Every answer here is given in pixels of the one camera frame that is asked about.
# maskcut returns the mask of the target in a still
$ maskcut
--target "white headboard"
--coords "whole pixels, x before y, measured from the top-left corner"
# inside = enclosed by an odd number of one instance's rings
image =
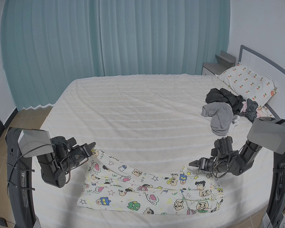
[[[239,62],[273,80],[278,92],[265,105],[275,117],[285,119],[285,69],[244,45],[241,45]]]

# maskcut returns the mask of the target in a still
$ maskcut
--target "cartoon print shirt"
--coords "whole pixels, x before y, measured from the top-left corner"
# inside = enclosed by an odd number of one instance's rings
[[[78,206],[141,214],[193,215],[215,212],[224,200],[223,189],[211,173],[183,167],[178,173],[162,177],[126,165],[101,150],[92,152]]]

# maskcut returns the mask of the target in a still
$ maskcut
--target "curtain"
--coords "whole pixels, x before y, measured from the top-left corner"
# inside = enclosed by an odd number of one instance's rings
[[[3,67],[17,108],[75,79],[201,74],[227,51],[230,0],[6,0]]]

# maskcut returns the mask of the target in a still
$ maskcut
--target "baseboard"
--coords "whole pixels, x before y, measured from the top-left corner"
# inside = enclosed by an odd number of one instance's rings
[[[2,123],[1,120],[0,120],[0,136],[2,135],[2,133],[4,132],[4,130],[5,130],[5,127],[4,127],[3,123]]]
[[[7,129],[9,127],[10,123],[12,122],[14,117],[17,115],[17,113],[18,113],[18,110],[17,110],[17,108],[15,108],[15,110],[12,112],[12,114],[9,116],[6,123],[4,124],[5,129]]]

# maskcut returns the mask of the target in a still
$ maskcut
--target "mattress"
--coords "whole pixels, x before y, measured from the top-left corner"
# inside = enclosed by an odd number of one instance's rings
[[[228,88],[215,76],[132,75],[77,79],[60,96],[41,129],[51,137],[75,137],[151,173],[177,172],[200,157],[210,157],[219,138],[211,117],[201,116],[211,88]],[[251,127],[241,117],[228,135],[240,149]],[[264,207],[269,200],[273,152],[263,148],[241,176],[221,178],[225,201],[214,213],[144,215],[79,207],[87,164],[71,172],[59,189],[43,182],[33,158],[34,208],[42,227],[228,227]]]

